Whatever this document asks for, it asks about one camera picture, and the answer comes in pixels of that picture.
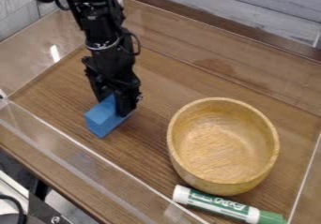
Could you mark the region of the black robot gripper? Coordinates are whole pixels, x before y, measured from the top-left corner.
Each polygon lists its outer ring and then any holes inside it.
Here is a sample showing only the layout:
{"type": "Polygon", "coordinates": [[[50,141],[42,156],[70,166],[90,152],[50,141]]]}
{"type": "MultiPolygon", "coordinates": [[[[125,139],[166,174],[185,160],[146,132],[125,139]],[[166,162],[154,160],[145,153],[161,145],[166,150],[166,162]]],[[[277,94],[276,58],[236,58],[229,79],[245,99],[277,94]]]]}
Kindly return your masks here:
{"type": "Polygon", "coordinates": [[[102,102],[114,92],[117,113],[126,117],[141,99],[141,81],[133,70],[141,51],[134,50],[130,35],[124,35],[114,43],[88,42],[88,49],[90,56],[85,56],[82,62],[97,100],[102,102]]]}

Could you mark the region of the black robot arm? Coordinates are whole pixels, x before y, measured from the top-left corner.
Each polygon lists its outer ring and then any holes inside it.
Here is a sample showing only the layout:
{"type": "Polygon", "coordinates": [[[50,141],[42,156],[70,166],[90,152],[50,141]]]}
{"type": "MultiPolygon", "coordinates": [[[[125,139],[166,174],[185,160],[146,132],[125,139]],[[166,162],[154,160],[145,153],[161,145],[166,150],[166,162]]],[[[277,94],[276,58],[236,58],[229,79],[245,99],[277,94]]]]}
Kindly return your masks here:
{"type": "Polygon", "coordinates": [[[137,108],[141,80],[134,73],[141,53],[137,35],[124,26],[125,9],[118,0],[37,0],[69,10],[86,35],[90,55],[82,59],[98,100],[113,97],[116,112],[128,116],[137,108]]]}

